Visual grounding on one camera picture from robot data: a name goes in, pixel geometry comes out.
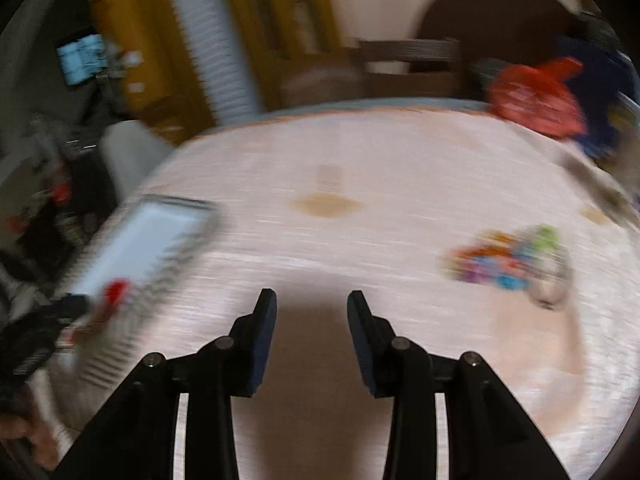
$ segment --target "screw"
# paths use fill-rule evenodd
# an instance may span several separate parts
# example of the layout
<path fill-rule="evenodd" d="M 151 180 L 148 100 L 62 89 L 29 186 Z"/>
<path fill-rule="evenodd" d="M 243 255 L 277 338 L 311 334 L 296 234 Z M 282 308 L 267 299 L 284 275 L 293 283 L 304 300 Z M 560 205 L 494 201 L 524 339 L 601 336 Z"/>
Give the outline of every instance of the screw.
<path fill-rule="evenodd" d="M 215 342 L 216 348 L 219 350 L 229 350 L 230 348 L 233 348 L 233 345 L 235 344 L 236 342 L 234 341 L 234 339 L 232 337 L 229 337 L 228 335 L 219 337 Z"/>
<path fill-rule="evenodd" d="M 391 346 L 399 351 L 408 350 L 411 346 L 411 341 L 405 337 L 395 337 L 391 340 Z"/>
<path fill-rule="evenodd" d="M 472 366 L 478 366 L 482 362 L 480 354 L 476 352 L 465 352 L 462 357 L 468 364 Z"/>
<path fill-rule="evenodd" d="M 149 368 L 154 368 L 162 363 L 164 356 L 159 352 L 151 352 L 143 357 L 142 362 Z"/>

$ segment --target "pile of colorful objects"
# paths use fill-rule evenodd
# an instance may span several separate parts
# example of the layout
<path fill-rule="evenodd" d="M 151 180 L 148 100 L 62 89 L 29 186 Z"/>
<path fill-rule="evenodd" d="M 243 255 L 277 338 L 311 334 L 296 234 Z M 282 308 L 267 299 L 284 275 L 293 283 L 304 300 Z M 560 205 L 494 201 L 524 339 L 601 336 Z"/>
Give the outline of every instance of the pile of colorful objects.
<path fill-rule="evenodd" d="M 555 258 L 558 250 L 558 231 L 550 226 L 518 235 L 490 231 L 475 245 L 453 250 L 445 258 L 445 266 L 451 277 L 461 282 L 524 290 L 530 277 L 540 276 L 545 261 Z"/>

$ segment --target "brown object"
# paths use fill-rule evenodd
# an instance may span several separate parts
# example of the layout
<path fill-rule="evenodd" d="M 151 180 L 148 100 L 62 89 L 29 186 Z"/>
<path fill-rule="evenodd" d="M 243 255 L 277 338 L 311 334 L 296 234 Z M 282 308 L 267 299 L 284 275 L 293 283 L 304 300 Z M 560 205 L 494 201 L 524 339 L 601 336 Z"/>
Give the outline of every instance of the brown object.
<path fill-rule="evenodd" d="M 452 97 L 460 88 L 460 44 L 455 40 L 361 41 L 365 89 L 369 97 Z M 438 72 L 368 72 L 379 61 L 429 61 Z"/>
<path fill-rule="evenodd" d="M 556 37 L 574 20 L 558 0 L 434 0 L 416 37 L 459 40 L 464 70 L 487 57 L 533 66 L 555 57 Z"/>
<path fill-rule="evenodd" d="M 280 97 L 285 108 L 359 99 L 364 97 L 362 71 L 347 50 L 284 61 Z"/>

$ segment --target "human hand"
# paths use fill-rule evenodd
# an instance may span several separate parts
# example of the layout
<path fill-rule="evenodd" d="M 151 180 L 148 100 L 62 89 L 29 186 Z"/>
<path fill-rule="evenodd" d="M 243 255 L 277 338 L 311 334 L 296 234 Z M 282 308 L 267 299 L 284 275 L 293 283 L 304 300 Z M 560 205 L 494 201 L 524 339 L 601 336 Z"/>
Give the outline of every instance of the human hand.
<path fill-rule="evenodd" d="M 35 463 L 50 471 L 55 469 L 58 465 L 58 443 L 42 420 L 28 387 L 18 394 L 17 404 L 24 408 L 26 415 L 0 414 L 0 440 L 28 439 Z"/>

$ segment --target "dark brown circular object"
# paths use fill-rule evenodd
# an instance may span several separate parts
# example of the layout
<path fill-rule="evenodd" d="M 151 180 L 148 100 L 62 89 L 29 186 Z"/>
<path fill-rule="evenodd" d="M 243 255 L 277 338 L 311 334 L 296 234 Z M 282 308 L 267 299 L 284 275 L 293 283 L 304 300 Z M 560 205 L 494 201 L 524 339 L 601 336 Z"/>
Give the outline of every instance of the dark brown circular object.
<path fill-rule="evenodd" d="M 555 41 L 575 23 L 558 0 L 433 0 L 419 39 L 455 38 L 463 68 L 486 57 L 536 65 L 555 57 Z M 412 72 L 431 70 L 413 64 Z"/>

